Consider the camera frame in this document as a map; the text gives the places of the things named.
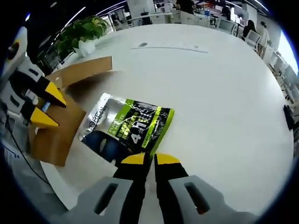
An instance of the cardboard flap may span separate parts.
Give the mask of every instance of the cardboard flap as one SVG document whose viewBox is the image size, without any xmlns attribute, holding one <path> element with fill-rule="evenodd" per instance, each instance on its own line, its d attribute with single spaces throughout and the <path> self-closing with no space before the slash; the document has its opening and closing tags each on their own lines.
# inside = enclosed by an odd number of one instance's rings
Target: cardboard flap
<svg viewBox="0 0 299 224">
<path fill-rule="evenodd" d="M 61 85 L 61 88 L 64 88 L 73 83 L 79 82 L 102 72 L 109 71 L 111 69 L 112 58 L 109 56 L 73 64 L 69 67 L 52 73 L 51 75 L 47 76 L 47 79 L 54 82 L 58 88 L 60 87 L 59 85 Z"/>
<path fill-rule="evenodd" d="M 58 128 L 39 129 L 29 132 L 31 154 L 34 158 L 57 166 L 64 166 L 73 138 L 86 112 L 71 97 L 62 92 L 66 108 L 51 105 L 47 114 L 59 123 Z"/>
</svg>

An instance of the desk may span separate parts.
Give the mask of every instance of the desk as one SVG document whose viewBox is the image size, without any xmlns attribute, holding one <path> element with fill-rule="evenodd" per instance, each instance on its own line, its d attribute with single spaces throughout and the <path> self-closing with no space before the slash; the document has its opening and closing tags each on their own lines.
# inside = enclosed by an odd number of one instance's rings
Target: desk
<svg viewBox="0 0 299 224">
<path fill-rule="evenodd" d="M 157 16 L 157 15 L 172 15 L 172 13 L 156 13 L 156 14 L 141 15 L 141 16 L 134 17 L 128 21 L 138 20 L 138 19 L 151 17 L 151 16 Z"/>
<path fill-rule="evenodd" d="M 235 210 L 260 215 L 283 186 L 293 156 L 285 98 L 260 57 L 241 39 L 200 26 L 141 26 L 101 41 L 84 60 L 112 55 L 114 71 L 74 97 L 87 113 L 104 92 L 174 108 L 157 151 L 179 158 L 189 175 L 222 192 Z M 132 49 L 169 41 L 204 43 L 208 53 Z M 80 192 L 116 170 L 77 137 L 65 167 L 42 166 L 68 209 Z"/>
</svg>

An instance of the person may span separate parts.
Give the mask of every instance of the person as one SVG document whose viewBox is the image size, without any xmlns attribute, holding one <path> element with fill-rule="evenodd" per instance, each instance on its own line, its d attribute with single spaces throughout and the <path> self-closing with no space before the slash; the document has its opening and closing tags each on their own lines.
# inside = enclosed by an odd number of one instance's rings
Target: person
<svg viewBox="0 0 299 224">
<path fill-rule="evenodd" d="M 225 17 L 228 21 L 230 21 L 230 14 L 231 14 L 231 12 L 230 12 L 229 8 L 227 8 L 227 7 L 222 8 L 221 15 L 223 17 Z"/>
<path fill-rule="evenodd" d="M 193 14 L 193 5 L 195 4 L 192 0 L 177 0 L 176 3 L 177 9 L 189 14 Z"/>
<path fill-rule="evenodd" d="M 270 40 L 267 26 L 263 21 L 261 21 L 261 27 L 258 29 L 257 33 L 262 37 L 257 44 L 257 53 L 261 58 L 263 58 L 267 42 Z"/>
<path fill-rule="evenodd" d="M 249 31 L 256 32 L 256 28 L 254 26 L 254 22 L 252 20 L 248 20 L 247 26 L 244 27 L 242 40 L 245 41 L 245 38 L 247 37 Z"/>
</svg>

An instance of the white plant pot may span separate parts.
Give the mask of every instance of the white plant pot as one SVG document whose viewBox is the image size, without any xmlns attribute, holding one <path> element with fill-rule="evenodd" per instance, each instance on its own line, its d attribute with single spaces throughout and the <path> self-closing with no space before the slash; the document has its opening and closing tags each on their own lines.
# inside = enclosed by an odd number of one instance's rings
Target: white plant pot
<svg viewBox="0 0 299 224">
<path fill-rule="evenodd" d="M 97 37 L 96 37 L 96 38 L 93 40 L 94 45 L 97 46 L 97 45 L 100 43 L 100 41 L 101 41 L 101 37 L 100 37 L 100 38 L 97 38 Z"/>
<path fill-rule="evenodd" d="M 74 48 L 74 49 L 80 57 L 86 57 L 95 50 L 95 44 L 94 41 L 92 40 L 87 40 L 86 42 L 80 40 L 79 49 L 78 48 Z"/>
</svg>

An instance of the ceiling light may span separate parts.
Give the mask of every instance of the ceiling light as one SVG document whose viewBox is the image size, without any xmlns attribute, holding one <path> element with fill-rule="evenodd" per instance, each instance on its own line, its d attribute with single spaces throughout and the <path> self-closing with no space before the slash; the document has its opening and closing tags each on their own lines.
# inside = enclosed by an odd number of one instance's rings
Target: ceiling light
<svg viewBox="0 0 299 224">
<path fill-rule="evenodd" d="M 26 17 L 25 22 L 29 19 L 29 17 L 30 17 L 30 13 L 29 13 L 28 16 Z"/>
<path fill-rule="evenodd" d="M 100 12 L 97 13 L 96 15 L 101 14 L 102 12 L 105 12 L 106 10 L 108 10 L 108 9 L 110 9 L 110 8 L 113 8 L 114 6 L 117 6 L 117 5 L 119 5 L 119 4 L 121 4 L 121 3 L 124 3 L 124 2 L 126 2 L 126 1 L 122 1 L 122 2 L 120 2 L 120 3 L 117 3 L 117 4 L 113 5 L 113 6 L 110 6 L 109 8 L 106 8 L 106 9 L 100 11 Z"/>
<path fill-rule="evenodd" d="M 261 10 L 259 9 L 255 4 L 252 4 L 251 2 L 247 1 L 247 0 L 243 0 L 245 2 L 247 2 L 249 5 L 251 5 L 253 8 L 255 8 L 257 11 L 259 11 L 260 13 L 262 13 L 263 15 L 266 16 L 266 14 Z"/>
<path fill-rule="evenodd" d="M 237 7 L 239 7 L 239 8 L 242 8 L 242 7 L 238 6 L 237 4 L 232 3 L 232 2 L 230 2 L 230 1 L 225 1 L 225 2 L 228 3 L 228 4 L 232 4 L 232 5 L 234 5 L 234 6 L 237 6 Z"/>
<path fill-rule="evenodd" d="M 54 7 L 57 4 L 57 2 L 53 2 L 52 5 L 50 5 L 50 8 Z"/>
<path fill-rule="evenodd" d="M 108 12 L 108 14 L 111 13 L 111 12 L 114 12 L 114 11 L 116 11 L 117 9 L 120 9 L 120 8 L 124 8 L 124 6 L 118 7 L 118 8 L 116 8 L 116 9 L 114 9 L 114 10 Z"/>
<path fill-rule="evenodd" d="M 266 9 L 267 11 L 269 11 L 261 2 L 259 2 L 258 0 L 254 0 L 257 4 L 259 4 L 261 7 L 263 7 L 264 9 Z"/>
<path fill-rule="evenodd" d="M 81 13 L 86 7 L 83 7 L 82 9 L 79 10 L 79 12 L 77 12 L 73 17 L 71 17 L 71 19 L 65 24 L 65 26 L 62 28 L 62 30 L 60 32 L 62 32 L 64 30 L 64 28 L 70 24 L 70 22 L 79 14 Z"/>
</svg>

